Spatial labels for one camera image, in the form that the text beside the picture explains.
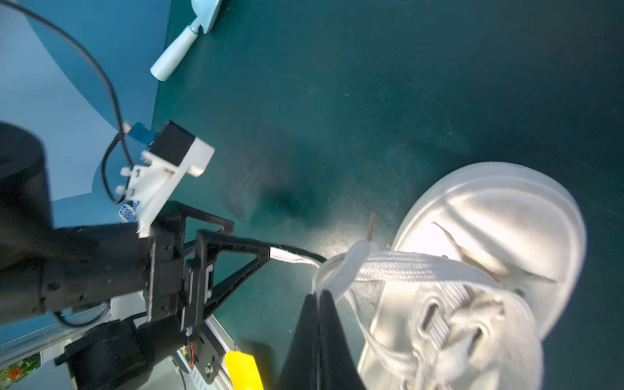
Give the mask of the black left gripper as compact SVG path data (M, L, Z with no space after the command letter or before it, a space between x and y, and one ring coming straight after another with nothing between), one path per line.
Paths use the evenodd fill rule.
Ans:
M234 223L169 201L150 239L146 336L152 360L179 349L270 259L270 246L231 236Z

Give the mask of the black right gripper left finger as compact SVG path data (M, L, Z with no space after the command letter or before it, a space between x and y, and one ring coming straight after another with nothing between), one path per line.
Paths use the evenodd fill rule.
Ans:
M319 308L314 294L305 297L297 329L276 389L318 388Z

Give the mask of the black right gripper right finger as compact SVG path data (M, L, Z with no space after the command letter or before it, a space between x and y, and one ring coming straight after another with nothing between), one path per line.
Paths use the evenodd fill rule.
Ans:
M366 387L351 358L332 294L323 290L318 303L320 388L364 390Z

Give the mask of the white canvas sneaker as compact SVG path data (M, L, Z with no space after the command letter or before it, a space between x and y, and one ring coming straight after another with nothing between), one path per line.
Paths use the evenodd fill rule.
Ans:
M509 389L542 388L542 344L570 300L586 254L577 202L556 180L528 167L473 164L427 190L387 250L433 254L446 241L500 290Z

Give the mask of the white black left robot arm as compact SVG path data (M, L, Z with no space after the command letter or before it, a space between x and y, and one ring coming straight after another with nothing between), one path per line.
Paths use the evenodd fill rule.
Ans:
M1 126L1 321L84 309L143 292L146 322L88 328L55 359L78 389L135 389L270 258L234 224L170 199L211 149L168 122L146 150L167 178L151 185L133 224L55 228L41 141Z

